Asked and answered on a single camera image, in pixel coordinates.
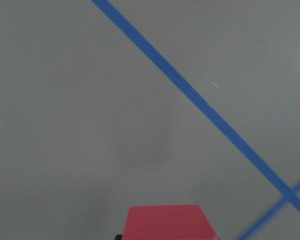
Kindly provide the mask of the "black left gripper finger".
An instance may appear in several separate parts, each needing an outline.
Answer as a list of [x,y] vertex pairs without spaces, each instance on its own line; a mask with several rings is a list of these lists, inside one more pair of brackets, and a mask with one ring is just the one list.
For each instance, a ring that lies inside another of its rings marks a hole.
[[118,234],[115,236],[114,240],[122,240],[123,235],[122,234]]

